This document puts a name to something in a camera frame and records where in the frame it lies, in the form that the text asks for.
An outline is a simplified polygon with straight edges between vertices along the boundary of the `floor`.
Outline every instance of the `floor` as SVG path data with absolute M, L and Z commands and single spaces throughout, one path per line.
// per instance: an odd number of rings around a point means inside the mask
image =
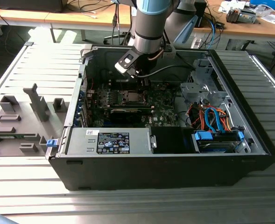
M 39 33 L 32 27 L 2 27 L 3 36 L 0 37 L 0 78 L 6 71 L 14 56 L 22 48 L 24 42 L 34 39 L 35 33 Z M 86 31 L 86 38 L 89 43 L 103 44 L 103 38 L 109 36 L 111 32 L 107 31 Z M 57 42 L 73 41 L 73 43 L 87 43 L 81 40 L 80 30 L 55 30 Z M 270 66 L 272 61 L 272 51 L 274 51 L 267 42 L 255 42 L 247 47 L 249 54 L 256 55 L 265 67 Z

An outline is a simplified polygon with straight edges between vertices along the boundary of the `computer case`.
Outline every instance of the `computer case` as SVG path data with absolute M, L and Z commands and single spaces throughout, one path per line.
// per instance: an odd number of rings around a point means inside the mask
M 0 0 L 0 9 L 37 10 L 60 13 L 68 0 Z

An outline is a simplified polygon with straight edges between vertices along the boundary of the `metal bracket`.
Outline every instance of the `metal bracket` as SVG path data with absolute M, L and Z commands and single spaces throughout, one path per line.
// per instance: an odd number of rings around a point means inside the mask
M 26 41 L 24 43 L 24 46 L 33 46 L 34 45 L 34 42 L 29 42 L 29 41 Z

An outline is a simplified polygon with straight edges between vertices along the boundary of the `white label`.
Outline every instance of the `white label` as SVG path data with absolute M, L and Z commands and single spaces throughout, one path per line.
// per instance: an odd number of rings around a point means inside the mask
M 100 130 L 86 130 L 86 135 L 98 135 Z

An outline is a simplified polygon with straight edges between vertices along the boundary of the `electronic equipment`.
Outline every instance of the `electronic equipment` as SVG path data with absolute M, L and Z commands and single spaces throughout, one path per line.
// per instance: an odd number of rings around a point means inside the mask
M 197 10 L 196 15 L 198 17 L 195 27 L 202 27 L 202 20 L 204 16 L 204 11 L 207 7 L 207 2 L 205 0 L 195 0 L 194 7 Z
M 19 9 L 60 13 L 68 0 L 0 0 L 0 9 Z
M 255 20 L 255 12 L 248 9 L 231 8 L 226 15 L 226 21 L 230 23 L 254 23 Z
M 115 69 L 127 51 L 82 51 L 62 137 L 47 142 L 67 189 L 232 185 L 275 162 L 273 143 L 214 50 L 159 58 L 155 70 L 181 67 L 146 79 Z

